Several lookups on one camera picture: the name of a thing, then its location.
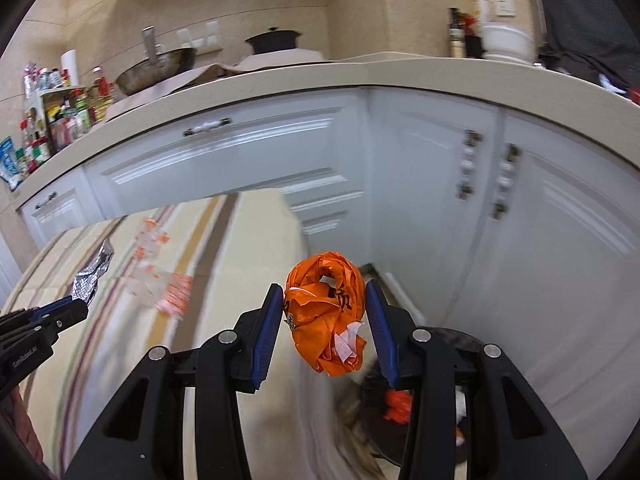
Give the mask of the paper towel roll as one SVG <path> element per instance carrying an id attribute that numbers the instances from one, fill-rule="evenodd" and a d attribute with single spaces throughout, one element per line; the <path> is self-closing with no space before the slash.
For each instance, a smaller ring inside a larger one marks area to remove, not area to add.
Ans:
<path id="1" fill-rule="evenodd" d="M 76 56 L 75 49 L 67 50 L 62 54 L 61 67 L 62 67 L 62 70 L 66 71 L 68 75 L 68 79 L 70 80 L 70 84 L 73 87 L 78 86 L 78 84 L 80 84 L 80 81 L 79 81 L 77 56 Z"/>

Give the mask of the white stacked bowls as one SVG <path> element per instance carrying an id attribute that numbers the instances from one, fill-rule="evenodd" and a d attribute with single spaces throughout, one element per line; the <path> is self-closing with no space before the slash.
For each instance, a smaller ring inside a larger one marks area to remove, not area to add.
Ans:
<path id="1" fill-rule="evenodd" d="M 499 22 L 485 24 L 482 43 L 486 60 L 528 65 L 536 62 L 533 38 L 515 26 Z"/>

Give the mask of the white spice rack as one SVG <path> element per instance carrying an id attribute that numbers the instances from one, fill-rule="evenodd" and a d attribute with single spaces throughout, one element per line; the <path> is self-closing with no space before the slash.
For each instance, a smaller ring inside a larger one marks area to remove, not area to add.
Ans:
<path id="1" fill-rule="evenodd" d="M 26 119 L 45 136 L 52 155 L 64 150 L 94 126 L 85 87 L 34 90 L 24 101 Z"/>

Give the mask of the white wall socket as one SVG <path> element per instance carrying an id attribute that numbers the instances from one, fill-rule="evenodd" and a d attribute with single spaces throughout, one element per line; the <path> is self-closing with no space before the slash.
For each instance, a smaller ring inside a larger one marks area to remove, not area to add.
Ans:
<path id="1" fill-rule="evenodd" d="M 498 18 L 514 18 L 516 15 L 514 0 L 494 0 L 494 5 Z"/>

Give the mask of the clear orange-print wrapper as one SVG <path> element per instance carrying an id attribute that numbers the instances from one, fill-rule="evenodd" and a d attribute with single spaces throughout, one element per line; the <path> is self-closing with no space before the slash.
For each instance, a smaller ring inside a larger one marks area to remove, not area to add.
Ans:
<path id="1" fill-rule="evenodd" d="M 125 285 L 142 306 L 153 307 L 173 318 L 183 318 L 189 307 L 193 278 L 144 262 L 126 278 Z"/>
<path id="2" fill-rule="evenodd" d="M 138 261 L 154 260 L 168 243 L 169 236 L 152 218 L 144 218 L 134 236 L 134 258 Z"/>

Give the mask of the steel wok pan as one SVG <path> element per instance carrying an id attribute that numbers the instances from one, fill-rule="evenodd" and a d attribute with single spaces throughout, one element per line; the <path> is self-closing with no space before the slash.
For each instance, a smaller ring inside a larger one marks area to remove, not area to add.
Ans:
<path id="1" fill-rule="evenodd" d="M 155 43 L 153 26 L 142 30 L 142 39 L 148 56 L 125 70 L 115 80 L 116 86 L 125 96 L 133 96 L 159 82 L 192 70 L 195 64 L 198 50 L 194 48 L 160 52 Z"/>

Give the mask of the corner cabinet door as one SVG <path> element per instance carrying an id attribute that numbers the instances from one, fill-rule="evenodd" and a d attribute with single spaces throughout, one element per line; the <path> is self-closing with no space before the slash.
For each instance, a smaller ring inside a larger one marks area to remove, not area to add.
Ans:
<path id="1" fill-rule="evenodd" d="M 500 113 L 482 102 L 380 89 L 370 102 L 372 264 L 400 304 L 427 325 L 446 318 L 480 228 Z M 483 136 L 475 193 L 457 198 L 465 131 Z"/>
<path id="2" fill-rule="evenodd" d="M 521 150 L 509 210 L 483 232 L 447 327 L 498 344 L 590 478 L 639 419 L 639 175 L 577 134 L 510 112 Z"/>

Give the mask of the black trash bin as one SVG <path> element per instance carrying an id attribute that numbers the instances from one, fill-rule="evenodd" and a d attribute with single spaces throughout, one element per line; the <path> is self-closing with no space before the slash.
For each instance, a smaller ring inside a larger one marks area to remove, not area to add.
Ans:
<path id="1" fill-rule="evenodd" d="M 454 348 L 467 368 L 472 366 L 472 354 L 483 349 L 484 344 L 478 339 L 449 328 L 430 328 L 430 332 L 437 334 Z M 465 394 L 461 387 L 456 387 L 456 462 L 461 465 L 466 462 L 469 453 L 469 422 L 466 417 Z M 407 442 L 425 443 L 425 438 L 418 439 L 413 429 L 420 429 L 413 425 L 413 415 L 418 416 L 418 422 L 428 422 L 428 403 L 431 393 L 427 388 L 416 390 L 396 390 L 390 388 L 378 364 L 375 364 L 360 386 L 360 418 L 364 433 L 371 443 L 377 456 L 384 458 L 391 464 L 402 466 L 405 458 Z"/>

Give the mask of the silver foil wrapper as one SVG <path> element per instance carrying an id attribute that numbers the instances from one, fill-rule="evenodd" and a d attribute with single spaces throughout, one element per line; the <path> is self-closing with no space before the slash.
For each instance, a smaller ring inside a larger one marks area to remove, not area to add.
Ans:
<path id="1" fill-rule="evenodd" d="M 114 248 L 106 238 L 92 259 L 75 275 L 72 285 L 73 300 L 91 304 L 99 287 L 99 280 L 108 271 L 114 257 Z"/>

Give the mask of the blue snack bag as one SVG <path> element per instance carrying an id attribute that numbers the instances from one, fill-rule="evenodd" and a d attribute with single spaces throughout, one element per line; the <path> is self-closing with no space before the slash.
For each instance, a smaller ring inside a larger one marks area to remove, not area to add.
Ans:
<path id="1" fill-rule="evenodd" d="M 23 182 L 23 174 L 18 166 L 14 145 L 9 136 L 0 143 L 0 174 L 11 192 Z"/>

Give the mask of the left small cabinet door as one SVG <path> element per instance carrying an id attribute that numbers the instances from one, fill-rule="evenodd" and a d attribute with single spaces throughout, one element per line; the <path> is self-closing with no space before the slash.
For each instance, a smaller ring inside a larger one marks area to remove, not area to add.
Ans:
<path id="1" fill-rule="evenodd" d="M 35 210 L 35 204 L 54 191 L 58 192 L 58 197 L 47 206 Z M 80 167 L 32 196 L 21 206 L 20 214 L 38 248 L 43 248 L 55 235 L 104 219 L 85 171 Z"/>

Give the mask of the dark hanging cloth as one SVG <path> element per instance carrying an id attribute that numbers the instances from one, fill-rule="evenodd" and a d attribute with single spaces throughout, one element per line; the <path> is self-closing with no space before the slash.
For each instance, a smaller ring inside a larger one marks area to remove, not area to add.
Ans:
<path id="1" fill-rule="evenodd" d="M 548 70 L 615 89 L 639 87 L 639 0 L 541 0 Z"/>

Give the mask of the striped tablecloth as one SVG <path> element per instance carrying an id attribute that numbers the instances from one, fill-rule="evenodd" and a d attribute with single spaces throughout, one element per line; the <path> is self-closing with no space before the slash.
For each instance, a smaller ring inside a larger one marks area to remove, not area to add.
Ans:
<path id="1" fill-rule="evenodd" d="M 134 236 L 144 218 L 156 220 L 169 236 L 151 261 L 134 258 Z M 280 192 L 218 195 L 58 234 L 2 296 L 2 312 L 66 296 L 106 238 L 114 257 L 88 318 L 62 333 L 50 359 L 21 385 L 44 462 L 57 476 L 149 349 L 194 348 L 233 326 L 308 254 L 302 228 Z M 192 276 L 183 318 L 142 306 L 128 292 L 126 278 L 144 262 Z M 338 433 L 334 392 L 341 385 L 342 378 L 315 373 L 296 352 L 288 326 L 280 328 L 266 380 L 256 393 L 239 398 L 254 478 L 361 477 L 355 452 Z"/>

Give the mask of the corner cabinet right door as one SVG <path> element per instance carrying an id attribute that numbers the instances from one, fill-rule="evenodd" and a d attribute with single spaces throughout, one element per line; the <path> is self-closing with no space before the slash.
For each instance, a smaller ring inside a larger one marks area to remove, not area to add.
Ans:
<path id="1" fill-rule="evenodd" d="M 509 210 L 483 232 L 447 327 L 498 344 L 590 478 L 639 419 L 639 175 L 577 134 L 510 112 L 521 150 Z"/>

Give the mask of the white drawer front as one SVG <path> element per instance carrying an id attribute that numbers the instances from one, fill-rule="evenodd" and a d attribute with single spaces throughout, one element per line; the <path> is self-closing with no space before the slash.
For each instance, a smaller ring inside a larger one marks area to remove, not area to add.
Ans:
<path id="1" fill-rule="evenodd" d="M 111 148 L 85 172 L 109 216 L 254 188 L 277 188 L 290 205 L 308 208 L 362 192 L 361 113 L 354 89 L 221 107 Z M 183 135 L 225 117 L 231 125 Z"/>

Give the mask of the orange plastic bag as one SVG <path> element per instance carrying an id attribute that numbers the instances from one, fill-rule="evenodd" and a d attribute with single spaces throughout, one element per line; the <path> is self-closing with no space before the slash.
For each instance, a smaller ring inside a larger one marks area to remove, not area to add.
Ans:
<path id="1" fill-rule="evenodd" d="M 338 252 L 309 257 L 288 274 L 285 321 L 295 349 L 317 373 L 337 377 L 360 370 L 364 310 L 362 275 Z"/>

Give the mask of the yellow cooking oil bottle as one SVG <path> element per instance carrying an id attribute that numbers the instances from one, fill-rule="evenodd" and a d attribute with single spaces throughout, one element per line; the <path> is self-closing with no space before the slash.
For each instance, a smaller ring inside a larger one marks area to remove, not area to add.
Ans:
<path id="1" fill-rule="evenodd" d="M 113 85 L 106 79 L 101 66 L 93 67 L 92 76 L 93 82 L 89 89 L 90 112 L 97 124 L 106 121 L 106 112 L 114 102 Z"/>

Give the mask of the corner cabinet left door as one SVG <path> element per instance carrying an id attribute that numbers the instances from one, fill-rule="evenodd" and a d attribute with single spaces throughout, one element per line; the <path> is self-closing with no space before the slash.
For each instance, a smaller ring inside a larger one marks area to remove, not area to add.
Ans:
<path id="1" fill-rule="evenodd" d="M 427 325 L 446 318 L 480 228 L 500 113 L 482 102 L 380 89 L 370 102 L 372 264 L 400 304 Z M 457 198 L 465 131 L 483 136 L 475 193 Z"/>

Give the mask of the dark oil bottle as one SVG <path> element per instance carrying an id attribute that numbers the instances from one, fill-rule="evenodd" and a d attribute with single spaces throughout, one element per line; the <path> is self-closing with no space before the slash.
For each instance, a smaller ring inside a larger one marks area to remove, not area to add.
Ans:
<path id="1" fill-rule="evenodd" d="M 465 57 L 464 21 L 458 8 L 449 9 L 449 51 L 452 58 Z"/>

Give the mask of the black lidded pot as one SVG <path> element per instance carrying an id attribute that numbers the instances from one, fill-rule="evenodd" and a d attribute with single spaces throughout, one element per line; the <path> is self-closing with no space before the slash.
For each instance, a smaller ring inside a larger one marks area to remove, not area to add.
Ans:
<path id="1" fill-rule="evenodd" d="M 266 32 L 251 36 L 245 42 L 250 45 L 254 55 L 293 50 L 297 48 L 297 40 L 302 36 L 293 29 L 270 27 Z"/>

